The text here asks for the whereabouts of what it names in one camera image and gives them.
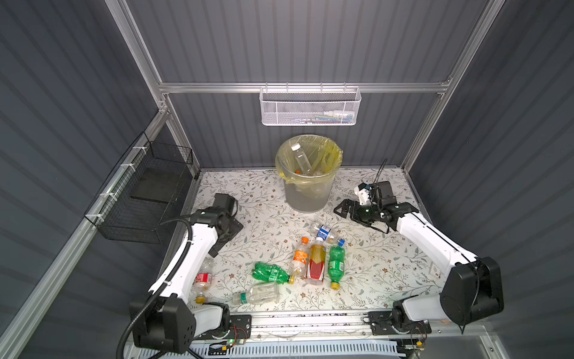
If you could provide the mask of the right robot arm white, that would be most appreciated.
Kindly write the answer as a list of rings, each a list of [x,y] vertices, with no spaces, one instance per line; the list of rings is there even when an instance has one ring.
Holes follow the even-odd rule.
[[[394,302],[390,322],[398,333],[412,331],[425,321],[442,320],[456,324],[463,331],[469,323],[504,310],[500,265],[449,239],[412,204],[395,201],[383,206],[362,206],[357,200],[345,199],[333,212],[367,228],[377,221],[386,224],[422,250],[446,276],[439,294]]]

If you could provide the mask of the clear unlabeled bottle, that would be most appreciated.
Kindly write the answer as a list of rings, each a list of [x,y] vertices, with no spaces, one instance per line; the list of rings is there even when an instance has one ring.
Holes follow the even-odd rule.
[[[291,146],[291,150],[293,152],[294,158],[299,166],[299,172],[303,175],[303,176],[312,176],[313,175],[313,169],[312,166],[309,162],[309,159],[306,155],[306,153],[304,152],[302,146],[300,145],[300,143],[296,142]]]

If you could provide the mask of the small blue label bottle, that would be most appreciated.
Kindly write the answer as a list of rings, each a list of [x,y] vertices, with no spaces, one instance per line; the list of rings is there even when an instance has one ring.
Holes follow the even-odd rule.
[[[315,235],[317,241],[322,241],[327,246],[343,247],[347,243],[341,236],[336,234],[336,231],[332,227],[326,224],[315,223],[313,225],[312,234]]]

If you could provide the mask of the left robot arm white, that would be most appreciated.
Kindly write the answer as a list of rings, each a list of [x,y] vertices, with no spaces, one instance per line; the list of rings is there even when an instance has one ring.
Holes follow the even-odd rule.
[[[224,245],[239,234],[243,225],[234,214],[221,207],[199,209],[161,224],[179,222],[185,225],[183,239],[174,258],[158,280],[149,288],[146,299],[130,304],[131,321],[121,334],[115,357],[124,358],[130,337],[135,346],[155,349],[159,358],[169,352],[184,354],[198,336],[213,330],[225,331],[230,324],[229,307],[221,303],[207,304],[198,310],[187,305],[192,284],[209,251]]]

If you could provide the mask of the clear bottle red label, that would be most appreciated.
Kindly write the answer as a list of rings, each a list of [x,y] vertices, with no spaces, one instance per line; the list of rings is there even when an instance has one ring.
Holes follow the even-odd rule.
[[[212,286],[212,272],[213,272],[214,259],[207,256],[200,266],[200,270],[194,280],[194,291],[196,293],[195,302],[199,305],[206,303],[206,293]]]

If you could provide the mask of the clear bottle green cap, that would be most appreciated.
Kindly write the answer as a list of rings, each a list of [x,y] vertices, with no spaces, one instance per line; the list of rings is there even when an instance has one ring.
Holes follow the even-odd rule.
[[[240,305],[262,305],[276,302],[280,297],[279,287],[276,283],[263,283],[252,286],[249,290],[235,293],[232,303]]]

